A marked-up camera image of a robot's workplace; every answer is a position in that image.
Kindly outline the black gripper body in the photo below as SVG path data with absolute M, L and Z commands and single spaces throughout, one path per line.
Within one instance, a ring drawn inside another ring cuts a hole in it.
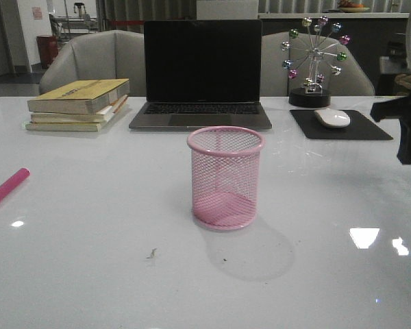
M 408 96 L 374 103 L 371 108 L 374 121 L 398 119 L 401 137 L 397 158 L 403 165 L 411 165 L 411 93 Z

